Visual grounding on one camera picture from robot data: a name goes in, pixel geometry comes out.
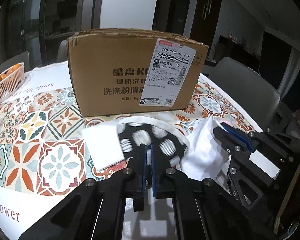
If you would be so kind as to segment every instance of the cardboard box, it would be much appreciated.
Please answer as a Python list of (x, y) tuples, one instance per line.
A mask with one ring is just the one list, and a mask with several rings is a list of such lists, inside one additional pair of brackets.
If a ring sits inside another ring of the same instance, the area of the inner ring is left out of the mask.
[[(171, 107), (139, 105), (158, 38), (196, 50)], [(67, 47), (71, 82), (84, 117), (186, 108), (208, 51), (208, 46), (177, 34), (137, 29), (78, 32)]]

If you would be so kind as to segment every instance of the metal bolt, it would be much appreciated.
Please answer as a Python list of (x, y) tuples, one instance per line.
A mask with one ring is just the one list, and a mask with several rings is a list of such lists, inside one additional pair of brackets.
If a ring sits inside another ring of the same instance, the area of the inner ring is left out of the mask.
[(229, 172), (230, 172), (230, 174), (235, 174), (236, 172), (237, 172), (237, 169), (236, 168), (230, 168), (229, 169)]
[(239, 145), (237, 145), (237, 146), (234, 147), (234, 150), (235, 150), (236, 152), (240, 152), (241, 147), (240, 147)]
[(95, 179), (86, 179), (84, 184), (87, 186), (87, 187), (91, 187), (95, 184), (96, 180)]
[(210, 178), (205, 178), (203, 180), (203, 183), (207, 186), (211, 186), (213, 184), (213, 179), (210, 179)]
[(166, 173), (169, 174), (169, 175), (172, 175), (172, 174), (176, 173), (176, 170), (174, 168), (167, 168)]
[(130, 169), (130, 168), (124, 168), (124, 169), (122, 170), (122, 172), (123, 172), (123, 174), (125, 174), (125, 175), (129, 175), (129, 174), (131, 174), (131, 173), (133, 172), (133, 170)]

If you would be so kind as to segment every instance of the white plastic basket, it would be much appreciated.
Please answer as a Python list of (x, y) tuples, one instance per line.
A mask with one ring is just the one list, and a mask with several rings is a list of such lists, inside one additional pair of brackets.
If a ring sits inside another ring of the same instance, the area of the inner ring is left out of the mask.
[[(0, 81), (0, 103), (8, 98), (14, 91), (16, 91), (21, 83), (25, 80), (25, 63), (21, 62), (19, 64), (21, 66), (16, 71)], [(12, 67), (3, 71), (0, 75), (8, 74)]]

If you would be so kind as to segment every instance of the ceiling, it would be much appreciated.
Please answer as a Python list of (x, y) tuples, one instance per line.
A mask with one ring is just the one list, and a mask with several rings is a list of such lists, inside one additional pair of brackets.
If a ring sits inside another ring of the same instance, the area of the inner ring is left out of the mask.
[(293, 0), (237, 0), (269, 32), (300, 50), (300, 9)]

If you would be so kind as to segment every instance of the white napkin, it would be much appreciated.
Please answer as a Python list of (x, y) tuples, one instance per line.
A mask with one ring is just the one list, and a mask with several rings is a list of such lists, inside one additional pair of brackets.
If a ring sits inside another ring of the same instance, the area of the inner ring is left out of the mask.
[(229, 159), (221, 143), (213, 136), (213, 129), (222, 127), (212, 116), (202, 120), (187, 136), (190, 142), (188, 154), (181, 160), (181, 170), (191, 179), (215, 179)]
[(97, 171), (124, 160), (117, 132), (118, 123), (119, 120), (112, 120), (82, 130)]

